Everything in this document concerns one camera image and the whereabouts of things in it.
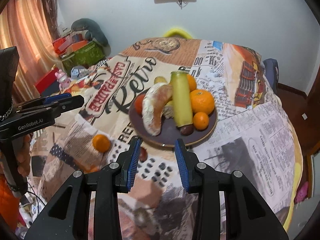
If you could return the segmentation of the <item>person left hand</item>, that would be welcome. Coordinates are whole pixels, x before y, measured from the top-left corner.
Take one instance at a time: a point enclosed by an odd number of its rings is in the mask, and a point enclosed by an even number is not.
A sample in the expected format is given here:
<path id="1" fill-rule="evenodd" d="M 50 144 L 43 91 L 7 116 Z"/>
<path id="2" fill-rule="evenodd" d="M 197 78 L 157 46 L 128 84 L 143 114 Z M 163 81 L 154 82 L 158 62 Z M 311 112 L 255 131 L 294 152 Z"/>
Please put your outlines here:
<path id="1" fill-rule="evenodd" d="M 27 177 L 30 173 L 30 135 L 24 137 L 23 146 L 17 155 L 18 172 L 22 177 Z"/>

